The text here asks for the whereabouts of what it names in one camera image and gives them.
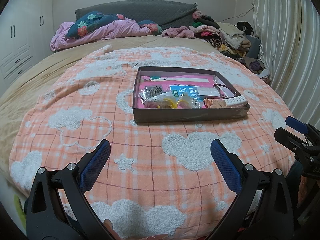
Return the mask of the person right hand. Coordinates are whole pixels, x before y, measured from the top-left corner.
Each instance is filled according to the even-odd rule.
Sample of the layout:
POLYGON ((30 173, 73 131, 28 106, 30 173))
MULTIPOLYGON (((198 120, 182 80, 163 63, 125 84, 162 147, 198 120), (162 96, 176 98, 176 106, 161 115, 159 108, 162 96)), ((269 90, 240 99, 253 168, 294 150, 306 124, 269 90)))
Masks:
POLYGON ((304 199, 308 194, 308 191, 313 187, 314 184, 315 184, 314 179, 300 176, 297 206, 300 206, 302 204, 302 202, 304 201, 304 199))

